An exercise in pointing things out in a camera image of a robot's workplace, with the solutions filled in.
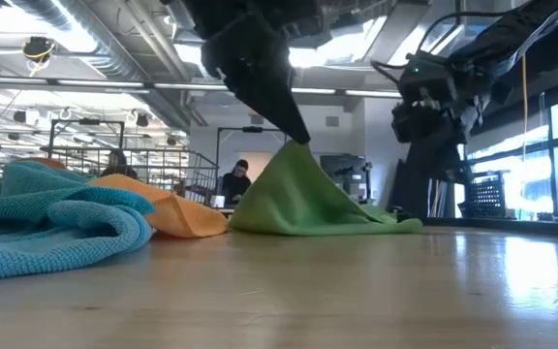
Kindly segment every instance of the man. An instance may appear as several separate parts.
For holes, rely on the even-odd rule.
[[[108,167],[103,171],[101,176],[121,174],[137,179],[137,173],[132,167],[128,166],[126,155],[122,149],[114,149],[108,155]]]
[[[251,180],[247,177],[247,170],[249,170],[247,160],[238,160],[232,172],[223,176],[221,192],[225,196],[226,205],[238,204],[244,193],[249,189],[249,186],[251,186]]]

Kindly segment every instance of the table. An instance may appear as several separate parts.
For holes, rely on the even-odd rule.
[[[558,348],[558,239],[153,239],[0,280],[0,348]]]

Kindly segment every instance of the black jacket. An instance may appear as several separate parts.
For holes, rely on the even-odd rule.
[[[233,174],[223,175],[222,194],[225,196],[226,205],[237,204],[233,200],[236,195],[243,195],[251,186],[251,180],[246,176],[237,177]]]
[[[117,156],[117,165],[107,167],[101,173],[101,176],[121,174],[121,175],[129,176],[130,178],[138,179],[135,170],[133,170],[132,167],[128,166],[126,162],[126,155],[124,155],[124,151],[122,151],[121,149],[115,149],[111,152],[111,154],[115,154]]]

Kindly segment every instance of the towel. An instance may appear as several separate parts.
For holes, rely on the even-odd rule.
[[[146,199],[83,181],[36,162],[4,168],[0,278],[86,267],[150,239]]]
[[[167,190],[155,188],[122,174],[110,174],[90,185],[124,189],[143,196],[154,205],[145,216],[156,230],[178,238],[205,238],[223,234],[228,221],[219,211],[188,201]]]
[[[414,233],[418,219],[363,209],[320,168],[308,145],[290,141],[247,190],[230,220],[233,230],[289,236]]]

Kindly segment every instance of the orange towel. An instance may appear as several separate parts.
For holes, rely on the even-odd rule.
[[[124,189],[143,196],[156,208],[145,219],[159,232],[179,238],[212,237],[226,232],[228,221],[220,212],[123,174],[106,175],[88,184]]]
[[[15,161],[34,161],[34,162],[39,162],[43,165],[47,165],[54,170],[66,170],[66,166],[64,164],[60,163],[57,160],[48,159],[48,158],[29,157],[29,158],[16,159]]]

